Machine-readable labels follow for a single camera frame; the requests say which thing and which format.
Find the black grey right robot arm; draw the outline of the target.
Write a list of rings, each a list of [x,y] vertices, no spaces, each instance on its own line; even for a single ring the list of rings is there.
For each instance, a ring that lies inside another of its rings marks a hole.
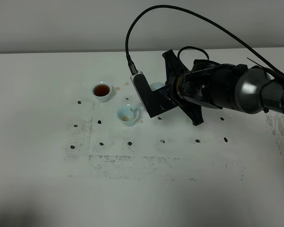
[[[163,53],[168,97],[192,120],[203,123],[202,107],[247,114],[270,110],[284,114],[284,81],[271,69],[194,60],[189,70],[172,50]]]

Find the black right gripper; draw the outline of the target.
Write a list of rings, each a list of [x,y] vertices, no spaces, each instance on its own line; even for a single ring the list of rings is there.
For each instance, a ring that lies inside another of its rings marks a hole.
[[[170,99],[192,120],[203,123],[202,107],[239,110],[235,87],[241,77],[241,65],[220,64],[196,59],[189,70],[172,50],[163,53]]]

